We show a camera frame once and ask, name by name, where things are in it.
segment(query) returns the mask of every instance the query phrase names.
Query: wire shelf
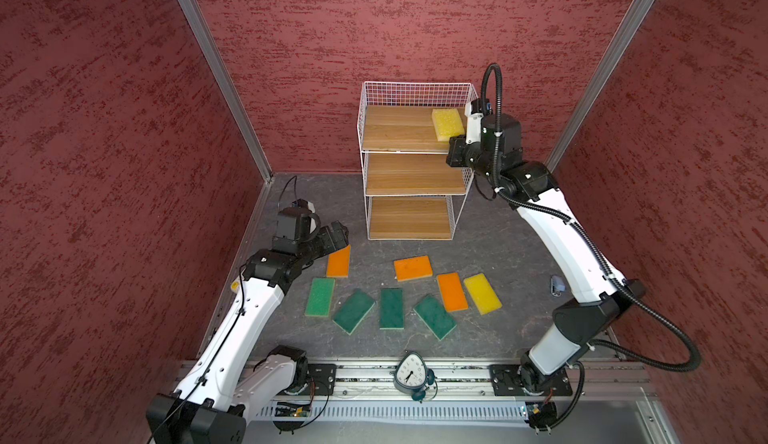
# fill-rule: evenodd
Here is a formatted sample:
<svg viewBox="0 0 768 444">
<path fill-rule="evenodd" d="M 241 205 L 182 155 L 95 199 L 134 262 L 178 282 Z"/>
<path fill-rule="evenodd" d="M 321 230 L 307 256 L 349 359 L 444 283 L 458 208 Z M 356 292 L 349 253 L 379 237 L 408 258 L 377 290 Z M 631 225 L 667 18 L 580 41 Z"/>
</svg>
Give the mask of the wire shelf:
<svg viewBox="0 0 768 444">
<path fill-rule="evenodd" d="M 376 198 L 388 198 L 388 197 L 444 197 L 446 202 L 446 208 L 440 209 L 439 213 L 446 212 L 447 224 L 449 229 L 450 239 L 453 239 L 456 233 L 456 224 L 461 216 L 462 209 L 466 202 L 466 197 L 469 193 L 469 188 L 472 185 L 472 179 L 474 174 L 472 170 L 464 167 L 461 169 L 463 192 L 459 193 L 458 189 L 453 189 L 454 185 L 451 185 L 452 192 L 436 192 L 436 193 L 419 193 L 407 194 L 398 192 L 384 192 L 377 193 L 375 195 L 369 195 L 368 184 L 370 176 L 370 154 L 371 153 L 389 153 L 389 154 L 445 154 L 445 151 L 364 151 L 363 150 L 363 137 L 366 131 L 366 111 L 368 106 L 415 106 L 415 107 L 454 107 L 464 108 L 464 106 L 478 98 L 477 91 L 472 84 L 469 83 L 415 83 L 415 82 L 377 82 L 367 81 L 362 84 L 362 90 L 360 93 L 360 109 L 357 117 L 357 137 L 360 145 L 360 166 L 362 168 L 362 185 L 364 189 L 364 195 L 366 196 L 366 226 L 368 229 L 368 238 L 371 240 L 381 239 L 380 237 L 371 237 L 371 215 L 374 208 L 373 202 Z M 446 237 L 406 237 L 404 239 L 445 239 Z M 392 239 L 403 239 L 400 237 L 393 237 Z"/>
</svg>

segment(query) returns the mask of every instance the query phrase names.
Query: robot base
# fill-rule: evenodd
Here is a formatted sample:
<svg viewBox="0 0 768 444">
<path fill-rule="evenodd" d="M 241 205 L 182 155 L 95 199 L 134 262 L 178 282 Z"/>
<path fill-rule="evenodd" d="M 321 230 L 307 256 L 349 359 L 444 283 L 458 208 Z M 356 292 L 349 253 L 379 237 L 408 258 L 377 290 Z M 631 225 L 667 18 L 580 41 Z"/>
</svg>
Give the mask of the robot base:
<svg viewBox="0 0 768 444">
<path fill-rule="evenodd" d="M 493 393 L 496 396 L 530 396 L 518 377 L 517 364 L 494 364 L 488 367 L 491 372 L 491 383 L 493 384 Z M 568 375 L 565 368 L 562 367 L 550 376 L 552 382 L 552 396 L 572 396 L 571 382 L 568 381 Z M 540 394 L 546 397 L 547 392 Z"/>
</svg>

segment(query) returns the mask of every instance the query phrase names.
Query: mounting plate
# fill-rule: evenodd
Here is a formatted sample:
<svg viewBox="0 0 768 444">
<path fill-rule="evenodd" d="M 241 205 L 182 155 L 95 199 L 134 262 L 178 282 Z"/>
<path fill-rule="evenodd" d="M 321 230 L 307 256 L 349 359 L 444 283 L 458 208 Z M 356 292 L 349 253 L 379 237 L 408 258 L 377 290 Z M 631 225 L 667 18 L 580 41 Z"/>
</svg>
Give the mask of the mounting plate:
<svg viewBox="0 0 768 444">
<path fill-rule="evenodd" d="M 315 396 L 328 396 L 333 395 L 333 387 L 336 385 L 336 364 L 309 364 L 308 376 L 315 382 L 322 382 L 322 384 L 315 385 Z M 310 394 L 310 387 L 307 386 L 297 394 L 289 394 L 285 391 L 277 393 L 278 396 L 308 396 Z"/>
<path fill-rule="evenodd" d="M 488 366 L 488 371 L 491 372 L 491 384 L 493 385 L 493 393 L 496 396 L 531 396 L 520 385 L 516 383 L 514 377 L 518 374 L 517 364 L 493 364 Z M 565 368 L 562 367 L 554 379 L 554 387 L 552 387 L 552 396 L 572 396 L 573 390 L 571 389 L 571 382 L 568 381 L 568 374 L 565 373 Z"/>
</svg>

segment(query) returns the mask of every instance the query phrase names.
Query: green sponge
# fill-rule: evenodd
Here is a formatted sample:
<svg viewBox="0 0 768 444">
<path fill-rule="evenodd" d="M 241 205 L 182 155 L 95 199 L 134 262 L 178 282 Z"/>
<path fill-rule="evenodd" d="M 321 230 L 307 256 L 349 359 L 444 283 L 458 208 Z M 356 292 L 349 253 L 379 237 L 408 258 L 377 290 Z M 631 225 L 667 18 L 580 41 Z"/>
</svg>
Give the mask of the green sponge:
<svg viewBox="0 0 768 444">
<path fill-rule="evenodd" d="M 304 315 L 310 317 L 328 317 L 331 311 L 331 298 L 335 279 L 315 277 L 312 279 L 310 298 L 306 301 Z"/>
<path fill-rule="evenodd" d="M 350 295 L 341 309 L 333 314 L 333 322 L 344 329 L 344 332 L 351 334 L 355 332 L 358 324 L 368 315 L 375 303 L 376 301 L 370 295 L 358 289 Z"/>
<path fill-rule="evenodd" d="M 440 301 L 433 296 L 428 295 L 422 302 L 418 303 L 413 310 L 422 318 L 424 324 L 427 324 L 429 330 L 435 334 L 438 340 L 443 340 L 448 333 L 456 328 L 456 321 L 446 312 L 446 308 L 440 304 Z"/>
<path fill-rule="evenodd" d="M 404 329 L 402 289 L 382 289 L 379 301 L 379 329 Z"/>
</svg>

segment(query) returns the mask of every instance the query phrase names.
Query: wooden shelf board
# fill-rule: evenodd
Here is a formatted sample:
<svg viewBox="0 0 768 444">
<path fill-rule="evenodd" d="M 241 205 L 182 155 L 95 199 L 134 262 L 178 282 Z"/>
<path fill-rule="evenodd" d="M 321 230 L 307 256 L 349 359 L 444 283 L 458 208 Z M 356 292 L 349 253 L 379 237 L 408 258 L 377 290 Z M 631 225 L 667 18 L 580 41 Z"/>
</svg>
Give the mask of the wooden shelf board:
<svg viewBox="0 0 768 444">
<path fill-rule="evenodd" d="M 435 107 L 369 105 L 362 134 L 362 150 L 373 152 L 448 153 L 448 142 L 438 142 L 432 123 Z M 464 109 L 458 109 L 467 128 Z"/>
<path fill-rule="evenodd" d="M 450 239 L 444 197 L 372 197 L 371 239 Z"/>
<path fill-rule="evenodd" d="M 368 154 L 367 196 L 463 195 L 462 170 L 436 153 Z"/>
</svg>

